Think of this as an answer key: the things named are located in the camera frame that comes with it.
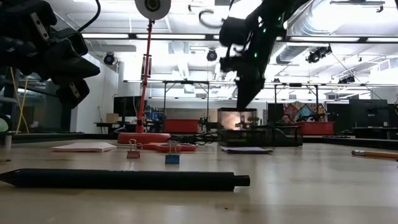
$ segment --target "ceiling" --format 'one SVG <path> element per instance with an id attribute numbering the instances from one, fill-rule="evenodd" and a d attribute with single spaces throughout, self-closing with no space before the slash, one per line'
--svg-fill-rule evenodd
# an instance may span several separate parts
<path id="1" fill-rule="evenodd" d="M 53 10 L 62 19 L 59 20 L 57 28 L 67 26 L 79 28 L 90 20 L 96 12 L 95 0 L 47 0 Z M 215 24 L 221 17 L 228 14 L 228 6 L 220 6 L 222 0 L 173 0 L 169 14 L 156 21 L 155 33 L 174 34 L 217 34 L 218 29 L 209 29 L 199 23 L 198 13 L 202 9 L 214 9 L 216 16 L 206 18 Z M 303 11 L 295 22 L 289 21 L 289 29 L 298 29 L 301 22 L 310 20 L 312 27 L 321 30 L 326 35 L 398 35 L 398 10 L 394 0 L 385 0 L 384 10 L 376 12 L 379 6 L 337 6 L 331 5 L 330 0 L 315 0 L 313 11 Z M 147 32 L 147 19 L 140 15 L 132 0 L 101 0 L 102 11 L 99 18 L 90 25 L 85 32 Z M 232 8 L 231 14 L 236 17 L 246 17 L 252 9 L 257 7 L 259 0 L 241 0 Z M 151 54 L 153 55 L 152 73 L 170 75 L 173 70 L 178 70 L 179 57 L 170 55 L 168 41 L 156 40 L 152 42 Z M 189 46 L 205 46 L 217 49 L 218 55 L 223 55 L 222 49 L 217 42 L 189 42 Z M 101 58 L 109 49 L 118 49 L 117 55 L 121 60 L 127 60 L 124 55 L 131 54 L 136 50 L 143 54 L 146 49 L 144 40 L 90 40 L 89 47 L 92 54 Z M 276 64 L 275 56 L 283 45 L 276 45 L 270 65 L 266 71 L 266 77 L 273 79 L 280 77 L 289 82 L 290 79 L 301 78 L 302 82 L 322 78 L 337 82 L 338 78 L 347 74 L 350 69 L 359 77 L 370 74 L 369 69 L 376 66 L 387 58 L 398 57 L 398 45 L 394 44 L 331 44 L 333 55 L 329 55 L 315 64 L 308 64 L 305 57 L 311 48 L 307 48 L 287 65 Z M 206 61 L 206 52 L 196 55 L 186 55 L 184 60 L 189 70 L 212 71 L 216 69 L 215 62 Z"/>

